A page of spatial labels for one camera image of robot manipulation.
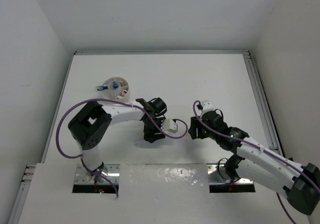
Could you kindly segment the small blue-capped glue bottle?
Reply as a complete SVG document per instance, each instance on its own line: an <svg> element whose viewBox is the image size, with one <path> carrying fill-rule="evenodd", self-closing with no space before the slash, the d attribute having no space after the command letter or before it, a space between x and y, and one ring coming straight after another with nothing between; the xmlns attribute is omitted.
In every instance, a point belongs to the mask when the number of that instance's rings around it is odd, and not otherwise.
<svg viewBox="0 0 320 224"><path fill-rule="evenodd" d="M117 90L117 89L119 89L119 86L120 86L120 84L117 82L117 81L112 81L112 82L110 82L109 83L109 85L108 85L109 87L109 90Z"/></svg>

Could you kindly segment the clear blue pen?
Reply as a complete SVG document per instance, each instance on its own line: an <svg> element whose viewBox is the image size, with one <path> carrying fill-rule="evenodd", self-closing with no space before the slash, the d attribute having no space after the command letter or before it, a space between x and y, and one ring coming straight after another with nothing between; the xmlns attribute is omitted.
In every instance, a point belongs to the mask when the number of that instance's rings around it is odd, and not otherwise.
<svg viewBox="0 0 320 224"><path fill-rule="evenodd" d="M103 91L103 90L107 90L108 86L107 85L100 85L96 87L97 91Z"/></svg>

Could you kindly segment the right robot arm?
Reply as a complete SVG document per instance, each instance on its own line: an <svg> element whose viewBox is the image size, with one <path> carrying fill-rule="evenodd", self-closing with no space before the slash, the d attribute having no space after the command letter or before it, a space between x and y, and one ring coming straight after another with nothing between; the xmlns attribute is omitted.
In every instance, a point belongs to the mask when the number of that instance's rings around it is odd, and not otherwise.
<svg viewBox="0 0 320 224"><path fill-rule="evenodd" d="M214 110L190 119L192 139L211 138L233 155L224 165L231 179L246 178L286 198L300 213L310 216L320 202L320 170L286 159L255 141L240 128L228 126Z"/></svg>

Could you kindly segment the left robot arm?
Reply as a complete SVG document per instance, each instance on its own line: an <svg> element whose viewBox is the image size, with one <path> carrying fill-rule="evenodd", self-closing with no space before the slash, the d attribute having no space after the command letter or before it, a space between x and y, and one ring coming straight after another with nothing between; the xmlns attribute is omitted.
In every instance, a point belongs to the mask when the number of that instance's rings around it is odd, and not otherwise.
<svg viewBox="0 0 320 224"><path fill-rule="evenodd" d="M159 131L164 122L167 105L161 98L154 98L149 102L136 99L133 104L102 105L97 101L87 103L68 124L71 135L76 140L82 159L86 167L101 173L103 167L98 148L107 128L110 125L126 121L142 121L143 139L153 143L165 138Z"/></svg>

